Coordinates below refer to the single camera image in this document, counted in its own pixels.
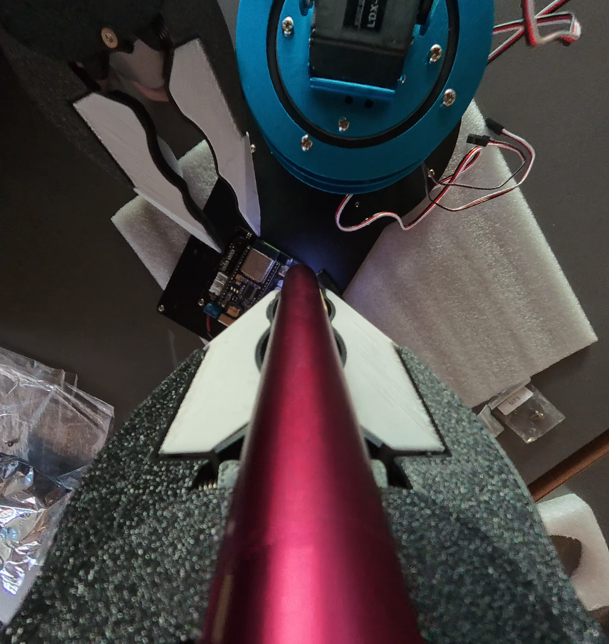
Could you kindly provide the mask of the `white foam block with hole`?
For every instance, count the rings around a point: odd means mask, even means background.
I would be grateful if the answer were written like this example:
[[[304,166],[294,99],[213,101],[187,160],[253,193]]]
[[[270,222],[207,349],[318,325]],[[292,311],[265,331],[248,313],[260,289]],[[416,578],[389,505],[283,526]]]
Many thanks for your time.
[[[570,576],[578,598],[589,611],[609,607],[609,549],[590,505],[575,494],[536,504],[550,536],[581,544],[578,566]]]

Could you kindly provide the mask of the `red electric screwdriver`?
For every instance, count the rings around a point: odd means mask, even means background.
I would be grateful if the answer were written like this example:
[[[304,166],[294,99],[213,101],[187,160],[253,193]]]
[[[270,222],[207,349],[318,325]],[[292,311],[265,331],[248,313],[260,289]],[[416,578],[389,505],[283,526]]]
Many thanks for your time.
[[[424,643],[305,265],[279,296],[199,643]]]

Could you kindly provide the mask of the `white foam sheet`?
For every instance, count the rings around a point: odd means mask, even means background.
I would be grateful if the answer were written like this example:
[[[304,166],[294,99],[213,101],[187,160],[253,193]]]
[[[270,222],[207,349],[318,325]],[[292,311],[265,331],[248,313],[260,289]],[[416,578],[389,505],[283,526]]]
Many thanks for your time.
[[[429,214],[409,232],[376,234],[361,262],[359,233],[313,244],[343,298],[410,349],[469,407],[573,356],[595,331],[519,190],[461,214]]]

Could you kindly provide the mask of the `black circuit board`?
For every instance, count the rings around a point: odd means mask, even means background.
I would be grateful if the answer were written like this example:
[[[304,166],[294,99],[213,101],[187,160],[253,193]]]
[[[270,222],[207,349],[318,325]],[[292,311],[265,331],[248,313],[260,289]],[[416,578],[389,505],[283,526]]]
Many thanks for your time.
[[[265,296],[282,289],[286,272],[297,263],[252,232],[236,228],[199,295],[205,338],[213,339]]]

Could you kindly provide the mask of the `small labelled screw bag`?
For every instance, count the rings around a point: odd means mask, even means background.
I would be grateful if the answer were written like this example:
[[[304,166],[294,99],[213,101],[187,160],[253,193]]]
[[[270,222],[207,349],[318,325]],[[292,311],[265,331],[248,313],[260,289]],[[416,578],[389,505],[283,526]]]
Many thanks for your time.
[[[492,415],[526,444],[542,438],[566,418],[530,381],[502,392],[488,406]]]

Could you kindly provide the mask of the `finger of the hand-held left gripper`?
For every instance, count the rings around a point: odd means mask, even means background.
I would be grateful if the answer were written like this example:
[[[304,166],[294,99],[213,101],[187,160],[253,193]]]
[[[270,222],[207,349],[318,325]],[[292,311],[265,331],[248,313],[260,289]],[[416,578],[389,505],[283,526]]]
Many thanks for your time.
[[[200,38],[174,48],[170,94],[180,112],[204,134],[218,174],[232,188],[253,233],[260,235],[260,204],[251,142],[234,120]]]
[[[143,105],[121,91],[91,92],[73,103],[132,187],[155,208],[217,252],[222,237],[190,196],[178,162],[161,144]]]

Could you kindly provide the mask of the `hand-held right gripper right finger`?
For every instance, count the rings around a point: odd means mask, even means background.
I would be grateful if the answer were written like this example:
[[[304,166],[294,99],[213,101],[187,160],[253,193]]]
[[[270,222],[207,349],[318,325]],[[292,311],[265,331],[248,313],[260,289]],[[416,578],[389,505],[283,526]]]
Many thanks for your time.
[[[396,453],[443,453],[445,446],[407,372],[398,346],[328,291],[332,328],[346,351],[344,375],[359,425]]]

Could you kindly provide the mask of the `dark grey desk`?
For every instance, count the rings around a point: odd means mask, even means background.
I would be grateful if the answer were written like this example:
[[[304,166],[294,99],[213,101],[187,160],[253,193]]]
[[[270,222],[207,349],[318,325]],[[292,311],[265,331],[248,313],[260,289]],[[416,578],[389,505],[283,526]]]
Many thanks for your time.
[[[598,335],[536,386],[565,422],[501,444],[531,482],[609,430],[609,74],[600,30],[569,48],[516,46],[477,93],[537,149],[524,194]],[[131,191],[52,126],[0,55],[0,346],[78,376],[117,424],[197,348],[155,311],[160,288],[111,222]]]

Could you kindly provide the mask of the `crumpled clear plastic bag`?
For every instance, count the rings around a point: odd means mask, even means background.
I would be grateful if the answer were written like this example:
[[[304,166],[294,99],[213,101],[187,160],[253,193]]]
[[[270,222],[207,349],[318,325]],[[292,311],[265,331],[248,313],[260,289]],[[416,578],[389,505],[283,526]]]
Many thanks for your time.
[[[0,347],[0,455],[75,489],[102,450],[114,408],[75,374]]]

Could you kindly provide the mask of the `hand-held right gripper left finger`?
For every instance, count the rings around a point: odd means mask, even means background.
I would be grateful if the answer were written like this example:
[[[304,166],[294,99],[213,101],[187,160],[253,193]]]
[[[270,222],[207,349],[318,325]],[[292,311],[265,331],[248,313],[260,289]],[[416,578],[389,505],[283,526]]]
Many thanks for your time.
[[[260,385],[257,347],[269,330],[267,295],[210,342],[160,455],[211,453],[250,421]]]

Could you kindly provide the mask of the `small clear screw bag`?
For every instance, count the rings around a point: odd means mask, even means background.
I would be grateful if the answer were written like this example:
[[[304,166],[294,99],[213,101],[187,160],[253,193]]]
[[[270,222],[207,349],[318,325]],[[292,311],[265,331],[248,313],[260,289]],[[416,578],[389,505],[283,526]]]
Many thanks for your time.
[[[505,430],[504,425],[493,415],[492,409],[488,404],[481,408],[477,418],[493,437],[498,437]]]

